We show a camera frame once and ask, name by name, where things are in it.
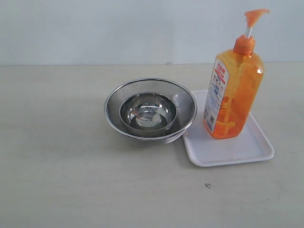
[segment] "stainless steel bowl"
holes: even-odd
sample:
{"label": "stainless steel bowl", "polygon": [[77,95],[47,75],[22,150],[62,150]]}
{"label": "stainless steel bowl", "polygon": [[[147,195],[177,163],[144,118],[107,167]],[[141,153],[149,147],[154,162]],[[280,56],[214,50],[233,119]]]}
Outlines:
{"label": "stainless steel bowl", "polygon": [[[165,135],[140,137],[129,133],[120,119],[120,107],[129,97],[142,93],[161,94],[171,99],[177,110],[176,120]],[[179,138],[191,125],[197,114],[197,104],[192,93],[185,87],[161,78],[144,78],[127,82],[116,88],[104,104],[104,114],[108,123],[121,135],[129,137],[139,145],[170,143]]]}
{"label": "stainless steel bowl", "polygon": [[129,97],[119,110],[126,130],[140,137],[166,134],[176,119],[176,106],[168,97],[158,93],[139,93]]}

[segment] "black speck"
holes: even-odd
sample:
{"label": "black speck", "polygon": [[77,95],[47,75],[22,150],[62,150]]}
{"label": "black speck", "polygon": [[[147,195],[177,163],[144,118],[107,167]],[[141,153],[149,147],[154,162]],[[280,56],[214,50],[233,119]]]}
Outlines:
{"label": "black speck", "polygon": [[211,184],[206,183],[205,186],[207,189],[211,189]]}

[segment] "bowl rim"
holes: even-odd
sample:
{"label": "bowl rim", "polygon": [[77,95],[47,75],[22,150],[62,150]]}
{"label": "bowl rim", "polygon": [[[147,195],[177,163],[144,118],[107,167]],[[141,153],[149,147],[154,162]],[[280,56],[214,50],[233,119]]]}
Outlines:
{"label": "bowl rim", "polygon": [[[139,130],[139,129],[136,129],[136,128],[133,128],[131,126],[129,126],[122,118],[122,114],[121,114],[121,109],[123,107],[123,105],[125,104],[125,102],[127,100],[129,100],[130,98],[136,96],[136,95],[140,95],[140,94],[157,94],[157,95],[160,95],[160,96],[163,96],[164,98],[168,99],[170,101],[170,103],[172,103],[174,105],[174,109],[175,109],[175,115],[174,115],[174,118],[171,120],[171,122],[169,122],[168,125],[166,125],[165,127],[162,127],[160,129],[157,129],[157,130],[152,130],[152,131],[145,131],[145,130]],[[164,131],[164,129],[168,128],[169,126],[173,125],[176,118],[177,118],[177,107],[176,107],[176,104],[172,101],[172,99],[170,99],[168,96],[164,95],[164,94],[160,94],[160,93],[157,93],[157,92],[142,92],[142,93],[138,93],[138,94],[134,94],[132,96],[129,96],[127,99],[125,99],[125,101],[122,103],[122,105],[120,106],[119,108],[119,118],[121,120],[121,122],[123,123],[124,126],[126,126],[128,129],[132,129],[133,131],[135,132],[138,132],[138,133],[159,133],[159,132],[162,132]]]}
{"label": "bowl rim", "polygon": [[[181,129],[179,129],[176,132],[173,132],[171,134],[168,135],[164,135],[164,136],[160,136],[160,137],[151,137],[151,138],[147,138],[147,137],[140,137],[140,136],[135,136],[126,132],[123,132],[122,130],[120,130],[119,128],[117,128],[110,120],[109,115],[108,115],[108,111],[107,111],[107,107],[108,107],[108,103],[110,98],[113,96],[114,93],[116,93],[119,89],[121,89],[124,86],[127,86],[129,84],[135,83],[135,82],[140,82],[140,81],[163,81],[163,82],[167,82],[167,83],[171,83],[174,84],[180,88],[182,88],[185,92],[187,92],[190,97],[192,98],[193,102],[194,102],[194,115],[192,116],[192,118],[189,120],[189,122]],[[105,119],[107,120],[107,122],[110,124],[110,126],[115,129],[117,132],[123,134],[124,136],[127,136],[129,138],[132,139],[137,139],[137,140],[142,140],[142,141],[157,141],[157,140],[162,140],[162,139],[167,139],[170,138],[171,136],[177,135],[183,131],[185,131],[191,124],[192,122],[195,120],[196,115],[197,115],[197,102],[196,99],[194,97],[194,95],[191,93],[191,91],[189,89],[187,89],[186,87],[184,87],[183,85],[176,83],[174,81],[171,80],[167,80],[167,79],[163,79],[163,78],[157,78],[157,77],[149,77],[149,78],[139,78],[139,79],[134,79],[131,81],[128,81],[120,86],[118,86],[117,88],[115,88],[107,97],[105,103],[104,103],[104,115],[105,115]]]}

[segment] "orange pump bottle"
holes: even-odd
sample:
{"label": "orange pump bottle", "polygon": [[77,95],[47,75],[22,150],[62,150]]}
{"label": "orange pump bottle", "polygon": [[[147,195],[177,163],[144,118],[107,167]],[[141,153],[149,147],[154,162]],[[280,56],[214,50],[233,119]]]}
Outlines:
{"label": "orange pump bottle", "polygon": [[217,139],[236,137],[242,131],[264,75],[264,64],[253,52],[252,27],[267,9],[245,13],[247,30],[234,48],[218,54],[204,109],[204,123]]}

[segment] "bottle label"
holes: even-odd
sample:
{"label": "bottle label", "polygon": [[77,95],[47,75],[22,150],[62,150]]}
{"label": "bottle label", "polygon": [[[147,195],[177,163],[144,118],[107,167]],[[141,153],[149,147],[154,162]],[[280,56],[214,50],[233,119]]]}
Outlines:
{"label": "bottle label", "polygon": [[220,60],[216,59],[204,110],[204,121],[211,133],[214,131],[228,79],[229,73],[225,68],[225,65]]}

